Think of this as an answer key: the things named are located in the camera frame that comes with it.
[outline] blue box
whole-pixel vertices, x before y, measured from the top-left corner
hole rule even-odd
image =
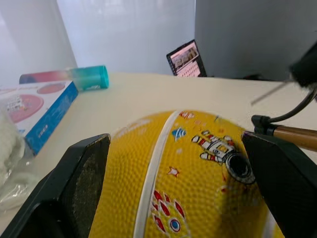
[[[78,91],[72,81],[20,84],[0,88],[0,102],[35,154],[66,114]]]

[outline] pink circle print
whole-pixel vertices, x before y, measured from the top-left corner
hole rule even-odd
[[[36,113],[44,104],[41,97],[21,94],[10,97],[7,102],[7,111],[14,123],[25,120]]]
[[[65,87],[65,83],[54,83],[45,85],[44,87],[38,89],[38,94],[49,94],[49,93],[56,93],[62,90]]]

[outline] white table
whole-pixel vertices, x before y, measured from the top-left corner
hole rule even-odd
[[[29,169],[43,178],[59,162],[69,146],[79,140],[112,134],[119,128],[148,114],[189,109],[206,111],[253,130],[254,114],[279,116],[293,109],[307,91],[290,83],[278,92],[251,106],[251,101],[280,82],[222,78],[179,78],[158,74],[109,75],[106,90],[80,93]],[[317,130],[317,105],[311,103],[284,125]],[[316,163],[317,156],[307,153]],[[18,209],[0,217],[0,232]]]

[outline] basketball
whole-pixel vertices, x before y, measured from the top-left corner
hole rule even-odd
[[[90,238],[264,237],[269,212],[244,131],[197,111],[151,115],[118,131]]]

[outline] wooden handle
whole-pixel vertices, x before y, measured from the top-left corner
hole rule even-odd
[[[274,130],[273,135],[304,149],[317,152],[317,131],[315,130],[279,126]]]

